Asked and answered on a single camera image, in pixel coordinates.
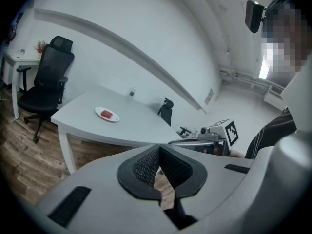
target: black strip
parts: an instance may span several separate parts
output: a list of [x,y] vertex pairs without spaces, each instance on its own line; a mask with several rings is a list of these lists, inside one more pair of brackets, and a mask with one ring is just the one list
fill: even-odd
[[224,122],[227,122],[229,119],[224,119],[224,120],[221,120],[221,121],[218,121],[217,123],[211,125],[210,127],[217,127],[217,126],[220,126],[222,125]]
[[82,205],[91,189],[77,186],[70,194],[48,215],[48,217],[62,227],[66,227]]
[[248,167],[236,166],[236,165],[233,165],[233,164],[227,164],[224,168],[232,170],[232,171],[235,171],[235,172],[243,173],[243,174],[247,174],[247,172],[250,169]]

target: black office chair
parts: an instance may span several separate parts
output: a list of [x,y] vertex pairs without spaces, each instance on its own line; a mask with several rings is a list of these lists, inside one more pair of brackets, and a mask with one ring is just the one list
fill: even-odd
[[19,99],[18,105],[35,115],[24,118],[27,124],[30,119],[39,119],[38,127],[33,141],[38,143],[38,131],[45,120],[57,111],[58,104],[62,103],[65,83],[68,78],[64,76],[67,68],[74,60],[71,53],[73,42],[57,36],[47,44],[42,52],[39,68],[34,81],[34,87],[27,91],[26,72],[31,67],[20,67],[23,72],[23,85],[25,93]]
[[164,104],[161,106],[158,111],[158,115],[169,125],[171,126],[171,115],[172,108],[174,107],[174,103],[165,97]]

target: chair armrest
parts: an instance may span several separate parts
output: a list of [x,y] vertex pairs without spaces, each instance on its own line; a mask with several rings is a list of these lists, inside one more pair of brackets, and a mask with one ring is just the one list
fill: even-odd
[[31,69],[31,67],[21,66],[21,67],[18,67],[18,68],[16,69],[16,71],[19,72],[19,73],[21,73],[21,72],[25,72],[25,71],[30,70],[30,69]]
[[59,82],[60,82],[60,83],[66,83],[66,82],[68,82],[68,77],[63,76],[61,79],[59,79]]
[[16,69],[17,72],[21,73],[23,72],[23,86],[24,86],[24,92],[27,91],[27,81],[26,81],[26,73],[27,73],[27,70],[30,70],[31,67],[29,66],[21,66],[21,67],[18,67]]
[[63,95],[64,95],[64,89],[65,89],[65,83],[68,82],[68,78],[66,76],[63,76],[61,79],[59,79],[59,82],[61,84],[61,91],[60,91],[60,99],[59,104],[62,104],[63,102]]

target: white table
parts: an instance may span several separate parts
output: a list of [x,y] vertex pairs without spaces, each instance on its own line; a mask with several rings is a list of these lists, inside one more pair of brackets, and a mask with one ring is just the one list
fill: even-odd
[[[120,117],[117,123],[101,119],[96,107],[105,107]],[[97,86],[77,97],[51,116],[69,172],[75,170],[68,134],[114,145],[139,147],[167,144],[181,137],[148,106],[110,89]]]
[[14,50],[8,50],[3,53],[4,60],[13,67],[12,75],[12,103],[15,119],[19,118],[17,91],[20,90],[20,73],[16,71],[19,66],[38,66],[40,59],[35,54],[21,55]]

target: chair headrest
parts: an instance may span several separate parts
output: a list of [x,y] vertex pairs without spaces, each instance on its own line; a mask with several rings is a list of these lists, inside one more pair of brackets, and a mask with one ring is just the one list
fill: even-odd
[[72,45],[73,41],[70,41],[69,39],[60,36],[54,37],[50,42],[51,47],[66,53],[71,52]]
[[164,106],[165,106],[166,108],[173,108],[173,107],[174,107],[174,103],[173,103],[171,100],[169,100],[169,99],[167,99],[167,98],[165,97]]

